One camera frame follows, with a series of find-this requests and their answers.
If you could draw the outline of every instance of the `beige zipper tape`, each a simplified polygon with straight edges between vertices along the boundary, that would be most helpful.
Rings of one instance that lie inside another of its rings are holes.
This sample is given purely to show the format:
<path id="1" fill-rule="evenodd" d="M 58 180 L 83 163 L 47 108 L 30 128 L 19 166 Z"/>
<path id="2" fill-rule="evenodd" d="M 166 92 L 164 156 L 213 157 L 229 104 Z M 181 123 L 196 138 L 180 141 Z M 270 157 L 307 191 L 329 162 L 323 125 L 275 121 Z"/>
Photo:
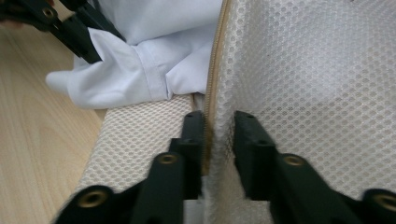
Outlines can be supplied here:
<path id="1" fill-rule="evenodd" d="M 232 0 L 223 0 L 219 15 L 218 29 L 213 42 L 212 53 L 210 55 L 210 65 L 207 77 L 206 95 L 205 95 L 205 149 L 202 174 L 208 175 L 210 165 L 210 152 L 212 147 L 213 124 L 216 112 L 216 97 L 219 81 L 219 63 L 221 61 L 224 37 L 227 30 L 227 22 L 231 8 Z"/>

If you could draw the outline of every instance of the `white fabric fold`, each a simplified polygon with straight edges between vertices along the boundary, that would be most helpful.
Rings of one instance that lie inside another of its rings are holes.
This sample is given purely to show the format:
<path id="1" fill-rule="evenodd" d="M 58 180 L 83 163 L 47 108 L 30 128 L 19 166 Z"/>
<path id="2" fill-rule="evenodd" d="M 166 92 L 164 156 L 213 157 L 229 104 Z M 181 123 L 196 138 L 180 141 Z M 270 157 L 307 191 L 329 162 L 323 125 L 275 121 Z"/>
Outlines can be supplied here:
<path id="1" fill-rule="evenodd" d="M 216 1 L 102 1 L 105 16 L 127 38 L 89 29 L 102 61 L 75 60 L 52 72 L 48 85 L 82 108 L 111 108 L 205 93 L 210 50 L 221 5 Z"/>

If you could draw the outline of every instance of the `mesh bag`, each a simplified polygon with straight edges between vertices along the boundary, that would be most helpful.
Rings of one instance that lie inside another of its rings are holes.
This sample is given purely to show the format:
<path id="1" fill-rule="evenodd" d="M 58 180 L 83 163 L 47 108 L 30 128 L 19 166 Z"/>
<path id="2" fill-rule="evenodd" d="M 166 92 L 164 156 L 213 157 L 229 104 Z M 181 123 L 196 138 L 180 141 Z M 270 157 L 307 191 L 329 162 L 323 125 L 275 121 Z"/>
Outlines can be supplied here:
<path id="1" fill-rule="evenodd" d="M 143 180 L 152 159 L 179 137 L 190 112 L 189 95 L 109 109 L 76 191 L 105 185 L 120 192 Z"/>
<path id="2" fill-rule="evenodd" d="M 395 191 L 396 2 L 226 5 L 219 73 L 209 78 L 206 223 L 271 223 L 267 204 L 244 199 L 233 166 L 235 110 L 256 116 L 280 152 L 307 158 L 332 188 L 355 198 Z"/>

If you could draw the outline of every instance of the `brass screw insert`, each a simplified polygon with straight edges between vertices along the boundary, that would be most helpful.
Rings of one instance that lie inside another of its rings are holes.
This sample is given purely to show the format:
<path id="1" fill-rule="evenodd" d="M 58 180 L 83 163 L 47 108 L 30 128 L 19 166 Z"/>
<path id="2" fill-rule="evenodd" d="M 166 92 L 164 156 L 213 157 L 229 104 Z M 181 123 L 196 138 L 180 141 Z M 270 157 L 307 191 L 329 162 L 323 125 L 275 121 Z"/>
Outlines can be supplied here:
<path id="1" fill-rule="evenodd" d="M 83 208 L 96 207 L 107 200 L 107 193 L 102 190 L 91 191 L 78 200 L 78 206 Z"/>
<path id="2" fill-rule="evenodd" d="M 384 208 L 396 212 L 396 197 L 387 194 L 378 194 L 374 196 L 374 201 Z"/>

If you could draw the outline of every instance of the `wooden table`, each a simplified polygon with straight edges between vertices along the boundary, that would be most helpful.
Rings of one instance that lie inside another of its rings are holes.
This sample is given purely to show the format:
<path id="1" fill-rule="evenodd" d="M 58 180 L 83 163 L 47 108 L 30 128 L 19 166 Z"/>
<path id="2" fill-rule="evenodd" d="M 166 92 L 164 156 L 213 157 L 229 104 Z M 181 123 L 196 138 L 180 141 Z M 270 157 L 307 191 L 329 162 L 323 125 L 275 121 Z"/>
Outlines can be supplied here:
<path id="1" fill-rule="evenodd" d="M 45 84 L 71 68 L 52 35 L 0 28 L 1 224 L 49 223 L 81 177 L 102 120 Z"/>

